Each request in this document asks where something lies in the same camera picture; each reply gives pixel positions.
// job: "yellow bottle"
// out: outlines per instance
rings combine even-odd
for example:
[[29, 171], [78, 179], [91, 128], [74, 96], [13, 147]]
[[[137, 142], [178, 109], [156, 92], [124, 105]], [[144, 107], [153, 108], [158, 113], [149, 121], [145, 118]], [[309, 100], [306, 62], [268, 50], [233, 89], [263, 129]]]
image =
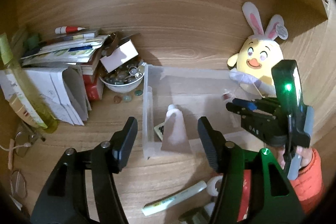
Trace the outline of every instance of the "yellow bottle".
[[11, 104], [13, 109], [16, 106], [14, 111], [21, 116], [22, 113], [25, 113], [22, 111], [22, 107], [24, 107], [35, 122], [31, 123], [32, 126], [41, 127], [45, 132], [53, 133], [57, 129], [58, 121], [43, 103], [36, 87], [30, 82], [26, 72], [14, 58], [5, 33], [0, 35], [0, 51], [2, 61], [5, 65], [6, 76], [22, 104], [22, 106], [18, 106], [17, 103]]

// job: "green led light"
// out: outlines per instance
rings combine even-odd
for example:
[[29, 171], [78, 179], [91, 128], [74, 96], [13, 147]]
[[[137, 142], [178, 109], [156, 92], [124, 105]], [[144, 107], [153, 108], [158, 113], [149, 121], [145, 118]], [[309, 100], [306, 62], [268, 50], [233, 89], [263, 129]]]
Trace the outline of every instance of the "green led light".
[[264, 155], [268, 155], [268, 154], [271, 152], [271, 150], [269, 150], [268, 148], [262, 148], [262, 149], [261, 149], [261, 152], [262, 152]]
[[285, 90], [291, 91], [292, 90], [292, 84], [286, 84], [285, 85]]

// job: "orange sleeve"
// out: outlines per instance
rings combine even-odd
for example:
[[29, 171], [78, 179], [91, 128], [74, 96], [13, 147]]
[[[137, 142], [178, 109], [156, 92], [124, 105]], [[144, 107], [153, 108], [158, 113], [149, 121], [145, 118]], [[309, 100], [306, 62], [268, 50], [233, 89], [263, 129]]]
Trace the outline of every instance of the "orange sleeve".
[[299, 171], [296, 180], [290, 181], [305, 213], [317, 206], [323, 193], [321, 158], [316, 149], [312, 150], [311, 162]]

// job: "cartoon eye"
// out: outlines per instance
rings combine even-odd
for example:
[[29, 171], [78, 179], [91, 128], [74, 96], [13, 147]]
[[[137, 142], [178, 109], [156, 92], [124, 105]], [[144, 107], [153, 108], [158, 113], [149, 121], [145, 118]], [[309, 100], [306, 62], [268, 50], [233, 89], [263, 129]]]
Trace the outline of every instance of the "cartoon eye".
[[260, 61], [265, 61], [266, 58], [267, 58], [267, 52], [262, 51], [262, 52], [260, 53]]
[[248, 54], [248, 56], [252, 56], [252, 54], [253, 54], [253, 48], [252, 47], [249, 47], [249, 49], [247, 50], [247, 54]]

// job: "plush toy face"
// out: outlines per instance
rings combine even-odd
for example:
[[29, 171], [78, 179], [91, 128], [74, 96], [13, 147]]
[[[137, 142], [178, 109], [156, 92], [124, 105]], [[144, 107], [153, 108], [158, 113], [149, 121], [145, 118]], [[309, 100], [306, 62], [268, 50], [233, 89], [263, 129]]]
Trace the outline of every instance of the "plush toy face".
[[237, 70], [248, 73], [266, 84], [274, 85], [271, 68], [284, 57], [273, 40], [249, 37], [237, 57]]

